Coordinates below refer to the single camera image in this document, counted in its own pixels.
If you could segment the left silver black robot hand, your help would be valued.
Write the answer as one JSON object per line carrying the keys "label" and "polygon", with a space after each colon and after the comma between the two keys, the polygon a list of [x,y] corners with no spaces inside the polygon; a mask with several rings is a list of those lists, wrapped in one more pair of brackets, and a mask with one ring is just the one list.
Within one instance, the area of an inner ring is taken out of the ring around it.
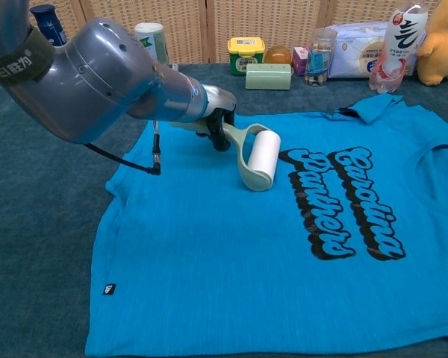
{"label": "left silver black robot hand", "polygon": [[236,98],[227,90],[214,85],[203,85],[208,105],[203,114],[209,134],[196,132],[199,137],[207,137],[217,151],[229,150],[231,143],[225,138],[223,123],[234,126]]}

